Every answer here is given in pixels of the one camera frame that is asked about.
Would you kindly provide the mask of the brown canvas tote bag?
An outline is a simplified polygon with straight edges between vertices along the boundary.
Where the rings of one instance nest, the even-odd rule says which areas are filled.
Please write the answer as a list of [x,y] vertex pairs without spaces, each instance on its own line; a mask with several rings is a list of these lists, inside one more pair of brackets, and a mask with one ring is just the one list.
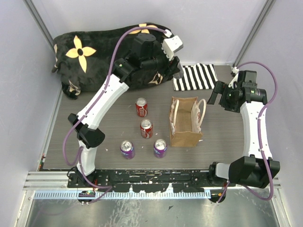
[[169,113],[170,145],[196,147],[203,136],[201,126],[205,113],[205,99],[172,97]]

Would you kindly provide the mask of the silver blue Red Bull can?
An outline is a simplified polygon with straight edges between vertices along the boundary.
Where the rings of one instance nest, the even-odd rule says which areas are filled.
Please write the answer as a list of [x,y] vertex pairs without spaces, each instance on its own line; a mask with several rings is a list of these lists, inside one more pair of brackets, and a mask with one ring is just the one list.
[[183,68],[181,67],[178,72],[173,74],[174,79],[182,79],[184,77]]

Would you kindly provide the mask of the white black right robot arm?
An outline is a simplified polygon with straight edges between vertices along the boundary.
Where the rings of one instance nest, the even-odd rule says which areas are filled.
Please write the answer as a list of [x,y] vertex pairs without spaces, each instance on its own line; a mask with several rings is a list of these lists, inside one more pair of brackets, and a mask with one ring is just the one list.
[[208,104],[221,95],[219,105],[226,111],[240,113],[243,119],[244,150],[241,158],[230,164],[213,162],[209,166],[208,182],[212,186],[230,181],[256,188],[269,184],[268,173],[275,177],[280,163],[272,159],[265,122],[267,92],[257,87],[255,71],[233,68],[230,83],[217,81]]

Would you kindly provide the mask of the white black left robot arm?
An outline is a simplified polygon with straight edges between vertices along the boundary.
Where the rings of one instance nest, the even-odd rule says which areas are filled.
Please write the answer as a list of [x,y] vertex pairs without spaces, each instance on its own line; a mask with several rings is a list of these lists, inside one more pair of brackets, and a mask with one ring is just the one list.
[[149,33],[138,34],[125,57],[112,58],[108,76],[99,91],[77,114],[70,114],[69,122],[79,141],[77,170],[78,182],[83,187],[94,184],[95,157],[105,134],[98,128],[101,120],[115,103],[135,82],[147,79],[147,71],[180,77],[179,59],[175,53],[183,48],[177,35],[168,35],[163,41]]

